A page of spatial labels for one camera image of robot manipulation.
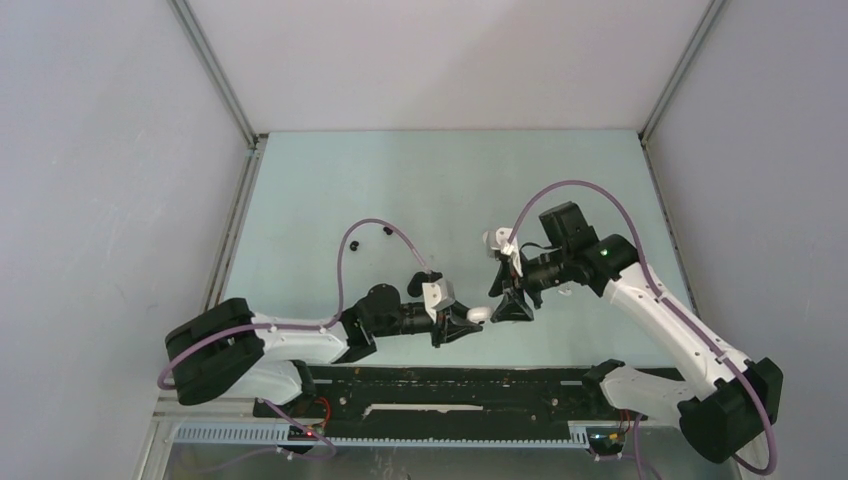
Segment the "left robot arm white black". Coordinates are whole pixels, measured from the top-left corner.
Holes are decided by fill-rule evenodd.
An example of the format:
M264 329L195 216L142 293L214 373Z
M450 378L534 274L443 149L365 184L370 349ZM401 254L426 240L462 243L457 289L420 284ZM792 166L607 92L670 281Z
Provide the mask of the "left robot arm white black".
M311 365L349 364L377 350L381 337L425 334L434 347L482 331L490 307L469 308L446 280L424 283L419 301L404 303L388 284L368 293L326 325L253 312L232 298L165 338L169 363L158 384L183 406L222 396L254 397L304 416L316 403Z

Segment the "white charging case with dot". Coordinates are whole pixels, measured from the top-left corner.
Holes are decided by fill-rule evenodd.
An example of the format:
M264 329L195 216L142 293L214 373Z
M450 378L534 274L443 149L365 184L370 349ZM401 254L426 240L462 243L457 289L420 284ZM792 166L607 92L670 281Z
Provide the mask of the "white charging case with dot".
M478 306L469 308L466 313L466 319L474 324L482 324L489 321L493 315L493 309L487 306Z

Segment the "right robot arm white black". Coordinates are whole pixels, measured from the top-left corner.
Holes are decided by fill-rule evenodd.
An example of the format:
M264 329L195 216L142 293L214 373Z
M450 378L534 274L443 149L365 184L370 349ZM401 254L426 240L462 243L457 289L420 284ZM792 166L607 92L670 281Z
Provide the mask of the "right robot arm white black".
M730 459L776 423L783 373L770 359L752 361L710 330L654 277L625 237L597 236L580 208L566 202L539 220L550 251L527 258L512 229L486 232L499 263L490 289L500 305L492 322L531 321L548 289L590 288L626 313L671 358L680 379L648 374L610 359L583 377L585 411L606 418L630 410L677 428L713 463Z

